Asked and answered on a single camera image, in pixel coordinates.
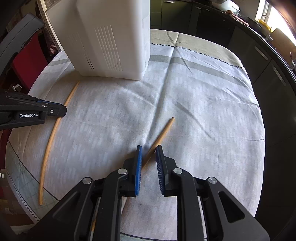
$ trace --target silver screw head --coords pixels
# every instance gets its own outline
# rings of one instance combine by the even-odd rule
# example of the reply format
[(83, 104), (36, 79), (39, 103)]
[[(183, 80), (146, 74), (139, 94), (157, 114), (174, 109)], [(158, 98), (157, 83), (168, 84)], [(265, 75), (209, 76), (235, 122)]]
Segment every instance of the silver screw head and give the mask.
[(173, 172), (176, 174), (181, 174), (183, 172), (183, 170), (181, 168), (177, 167), (177, 168), (174, 168)]
[(209, 177), (209, 179), (207, 180), (209, 183), (215, 184), (217, 183), (217, 179), (214, 177)]
[(82, 180), (82, 183), (83, 183), (83, 184), (90, 184), (90, 183), (91, 183), (91, 178), (90, 178), (90, 177), (85, 177), (85, 178)]
[(125, 169), (125, 168), (120, 168), (120, 169), (118, 169), (118, 174), (120, 174), (120, 175), (124, 175), (124, 174), (126, 174), (128, 171)]

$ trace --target table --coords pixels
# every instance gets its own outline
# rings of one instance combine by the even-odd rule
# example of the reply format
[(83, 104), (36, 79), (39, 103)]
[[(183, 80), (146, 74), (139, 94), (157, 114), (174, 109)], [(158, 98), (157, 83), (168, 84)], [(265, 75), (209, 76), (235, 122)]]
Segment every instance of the table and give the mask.
[[(37, 222), (83, 177), (106, 177), (167, 121), (164, 154), (193, 176), (214, 176), (255, 215), (263, 181), (265, 135), (260, 108), (240, 60), (212, 42), (151, 30), (151, 57), (140, 81), (83, 77), (65, 52), (43, 70), (29, 94), (64, 103), (80, 80), (49, 155), (44, 205), (40, 169), (55, 123), (13, 129), (6, 151), (11, 188)], [(161, 196), (155, 158), (142, 170), (140, 195), (127, 199), (122, 240), (175, 240), (176, 198)]]

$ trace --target wooden stick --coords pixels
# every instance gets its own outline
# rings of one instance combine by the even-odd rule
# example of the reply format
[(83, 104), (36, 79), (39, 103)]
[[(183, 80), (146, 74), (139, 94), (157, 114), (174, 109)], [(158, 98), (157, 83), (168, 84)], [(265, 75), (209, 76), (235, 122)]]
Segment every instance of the wooden stick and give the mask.
[[(69, 96), (64, 104), (66, 107), (69, 104), (73, 94), (75, 93), (79, 83), (80, 83), (80, 81), (78, 81), (76, 83), (76, 85), (72, 89), (71, 93), (69, 94)], [(48, 161), (50, 149), (52, 147), (52, 143), (54, 141), (54, 136), (56, 134), (56, 131), (57, 131), (60, 121), (61, 121), (61, 117), (57, 118), (56, 123), (54, 124), (52, 132), (50, 134), (46, 149), (45, 149), (45, 153), (44, 153), (44, 157), (43, 157), (43, 161), (42, 161), (41, 173), (40, 173), (40, 180), (39, 180), (39, 194), (38, 194), (39, 205), (43, 204), (43, 186), (44, 186), (44, 178), (45, 178), (45, 171), (46, 171), (46, 167), (47, 167), (47, 161)]]
[(165, 126), (165, 128), (163, 129), (163, 131), (161, 132), (161, 134), (159, 135), (159, 137), (156, 139), (156, 141), (154, 142), (154, 144), (152, 145), (152, 147), (150, 148), (150, 150), (147, 152), (146, 156), (143, 159), (143, 165), (142, 168), (148, 163), (148, 161), (150, 160), (150, 158), (152, 157), (152, 155), (154, 154), (156, 147), (158, 145), (161, 144), (163, 138), (165, 137), (165, 135), (167, 134), (167, 132), (170, 130), (172, 124), (174, 123), (175, 118), (172, 117), (169, 122), (167, 123), (167, 125)]

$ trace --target white plastic container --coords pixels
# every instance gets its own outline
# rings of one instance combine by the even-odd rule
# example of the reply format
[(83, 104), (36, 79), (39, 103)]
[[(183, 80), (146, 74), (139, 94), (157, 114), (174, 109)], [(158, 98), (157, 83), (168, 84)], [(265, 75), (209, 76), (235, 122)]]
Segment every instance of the white plastic container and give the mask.
[(226, 12), (227, 10), (231, 10), (233, 13), (240, 11), (239, 6), (231, 0), (226, 0), (224, 3), (220, 3), (220, 4), (212, 2), (212, 5), (223, 12)]
[(144, 76), (150, 58), (149, 0), (61, 0), (45, 14), (81, 75)]

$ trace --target blue gripper pad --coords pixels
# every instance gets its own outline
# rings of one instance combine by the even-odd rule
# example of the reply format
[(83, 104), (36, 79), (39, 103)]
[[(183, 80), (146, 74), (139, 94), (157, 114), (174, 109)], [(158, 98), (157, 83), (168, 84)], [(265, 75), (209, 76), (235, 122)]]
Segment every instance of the blue gripper pad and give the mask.
[(164, 195), (165, 177), (164, 177), (164, 171), (163, 171), (163, 163), (161, 161), (160, 152), (158, 151), (158, 148), (156, 148), (156, 164), (157, 164), (159, 188), (160, 188), (161, 194)]
[(139, 195), (140, 192), (140, 183), (141, 183), (141, 171), (142, 171), (142, 147), (138, 145), (137, 147), (137, 167), (135, 175), (135, 194)]

